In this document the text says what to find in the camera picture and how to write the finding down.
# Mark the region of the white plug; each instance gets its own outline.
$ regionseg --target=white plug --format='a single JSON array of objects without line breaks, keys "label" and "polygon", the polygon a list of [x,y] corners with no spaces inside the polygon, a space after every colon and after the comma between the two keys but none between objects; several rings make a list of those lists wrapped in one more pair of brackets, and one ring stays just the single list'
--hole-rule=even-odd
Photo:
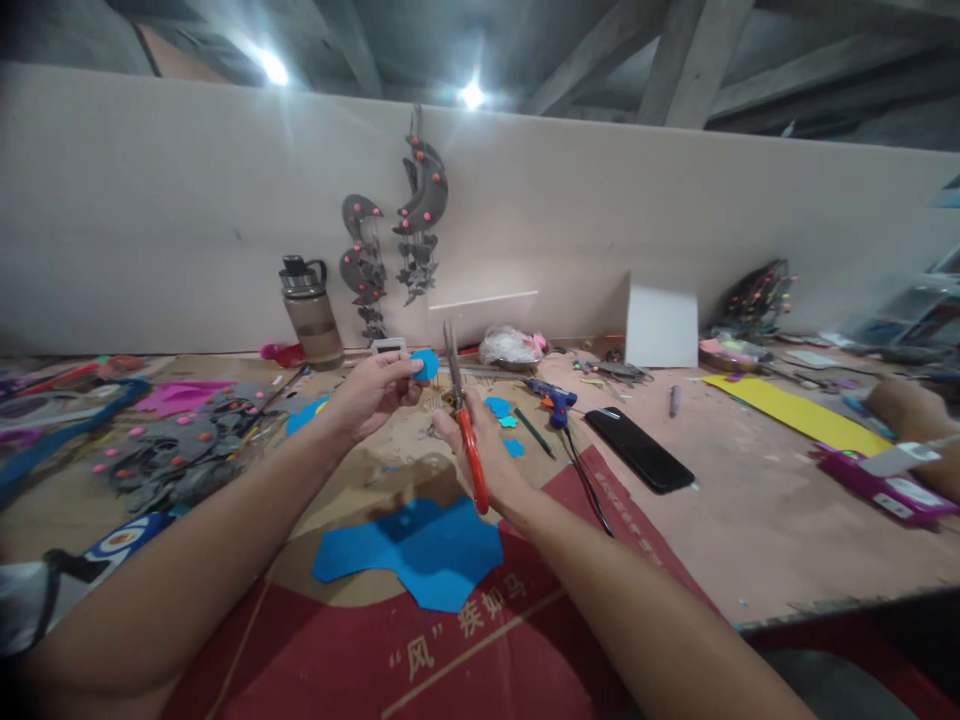
[{"label": "white plug", "polygon": [[921,443],[900,443],[879,455],[860,462],[860,467],[874,477],[894,477],[918,465],[940,459],[940,453]]}]

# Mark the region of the hand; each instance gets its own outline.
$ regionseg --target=hand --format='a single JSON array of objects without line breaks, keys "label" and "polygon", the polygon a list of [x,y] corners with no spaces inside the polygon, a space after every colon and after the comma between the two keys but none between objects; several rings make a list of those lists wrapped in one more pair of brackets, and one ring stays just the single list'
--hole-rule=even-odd
[{"label": "hand", "polygon": [[[483,476],[487,482],[487,492],[490,494],[490,504],[493,509],[503,514],[504,508],[512,504],[532,486],[517,470],[513,459],[507,452],[500,437],[500,425],[483,404],[476,390],[464,392],[467,409],[470,411],[470,420],[473,423],[473,432],[477,436],[477,450],[480,451],[480,462],[483,465]],[[470,472],[470,462],[463,449],[463,434],[460,425],[443,410],[434,410],[433,426],[446,441],[460,464],[460,475],[466,478],[467,494],[473,497],[473,475]]]},{"label": "hand", "polygon": [[371,355],[353,369],[317,419],[352,447],[382,428],[401,406],[420,402],[423,388],[413,375],[422,369],[423,361],[411,360],[410,353]]},{"label": "hand", "polygon": [[898,437],[909,434],[908,428],[918,423],[948,418],[943,398],[917,382],[895,375],[877,377],[880,384],[863,404],[887,423]]}]

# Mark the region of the red printed mat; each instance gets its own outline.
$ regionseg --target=red printed mat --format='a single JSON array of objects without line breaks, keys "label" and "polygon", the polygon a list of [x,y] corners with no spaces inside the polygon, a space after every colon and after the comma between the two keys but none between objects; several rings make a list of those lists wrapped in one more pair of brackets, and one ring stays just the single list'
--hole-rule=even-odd
[{"label": "red printed mat", "polygon": [[[710,604],[597,449],[581,459],[617,539]],[[572,465],[544,490],[599,527]],[[504,564],[459,615],[421,610],[407,593],[331,607],[258,581],[198,655],[165,717],[599,718],[628,706],[537,551],[506,521],[500,529]]]}]

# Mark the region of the scissors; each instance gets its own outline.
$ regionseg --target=scissors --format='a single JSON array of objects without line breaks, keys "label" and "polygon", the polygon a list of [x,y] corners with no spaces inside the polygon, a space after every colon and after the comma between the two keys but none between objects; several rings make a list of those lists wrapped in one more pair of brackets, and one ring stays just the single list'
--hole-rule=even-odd
[{"label": "scissors", "polygon": [[480,464],[477,436],[473,432],[470,411],[463,402],[463,383],[460,377],[460,364],[457,362],[457,336],[453,331],[451,320],[443,323],[443,348],[447,355],[447,365],[450,367],[450,381],[453,383],[455,401],[453,415],[463,433],[463,445],[467,451],[470,473],[473,475],[473,502],[477,506],[477,512],[486,515],[490,509],[490,497],[487,495],[487,481],[483,477],[483,466]]}]

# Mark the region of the blue glue gun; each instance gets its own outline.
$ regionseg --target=blue glue gun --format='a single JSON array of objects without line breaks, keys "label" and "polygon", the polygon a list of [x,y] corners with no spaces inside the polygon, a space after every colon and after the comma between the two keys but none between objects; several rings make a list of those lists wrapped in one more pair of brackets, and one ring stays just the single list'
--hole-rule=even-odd
[{"label": "blue glue gun", "polygon": [[550,427],[560,430],[567,426],[567,408],[573,407],[577,396],[566,390],[551,385],[543,380],[531,378],[527,380],[527,387],[540,397],[548,397],[553,401],[553,412],[550,414]]}]

